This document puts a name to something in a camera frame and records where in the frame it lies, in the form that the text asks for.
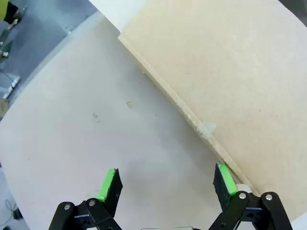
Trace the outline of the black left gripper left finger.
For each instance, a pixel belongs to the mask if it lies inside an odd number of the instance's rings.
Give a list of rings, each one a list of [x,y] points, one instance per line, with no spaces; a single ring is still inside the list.
[[[58,205],[50,230],[119,230],[114,220],[118,200],[123,188],[119,170],[109,169],[97,198],[89,198],[79,205],[62,202]]]

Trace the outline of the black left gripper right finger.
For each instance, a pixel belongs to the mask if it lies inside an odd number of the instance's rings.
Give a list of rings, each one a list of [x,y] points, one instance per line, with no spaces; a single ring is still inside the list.
[[[279,196],[265,192],[256,196],[239,190],[226,164],[215,165],[213,185],[222,212],[211,230],[236,230],[241,222],[250,222],[256,230],[291,230],[292,226]]]

